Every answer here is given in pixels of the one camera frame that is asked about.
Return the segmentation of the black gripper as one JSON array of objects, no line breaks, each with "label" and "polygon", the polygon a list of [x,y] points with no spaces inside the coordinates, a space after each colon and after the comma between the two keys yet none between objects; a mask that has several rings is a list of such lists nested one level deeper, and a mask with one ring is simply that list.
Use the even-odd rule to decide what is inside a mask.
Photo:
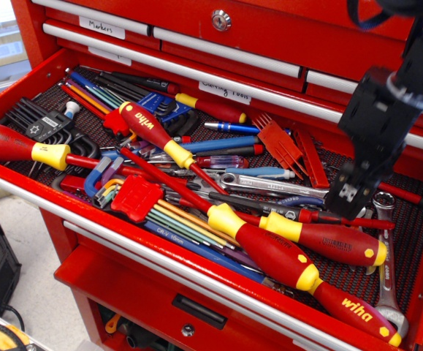
[{"label": "black gripper", "polygon": [[369,68],[338,124],[354,145],[354,164],[365,172],[363,186],[356,182],[355,166],[345,163],[325,197],[327,209],[345,219],[356,219],[378,185],[391,177],[405,137],[420,115],[388,89],[391,74],[383,67]]}]

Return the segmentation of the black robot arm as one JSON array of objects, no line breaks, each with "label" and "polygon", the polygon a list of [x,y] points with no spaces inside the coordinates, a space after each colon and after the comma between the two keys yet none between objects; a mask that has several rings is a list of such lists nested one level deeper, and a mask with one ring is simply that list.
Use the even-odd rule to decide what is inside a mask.
[{"label": "black robot arm", "polygon": [[381,12],[359,19],[359,2],[348,1],[348,14],[361,29],[373,29],[393,15],[412,17],[414,24],[393,72],[371,67],[358,83],[338,127],[354,146],[354,161],[339,170],[325,198],[326,207],[355,219],[378,185],[391,177],[405,138],[423,113],[423,1],[380,1]]}]

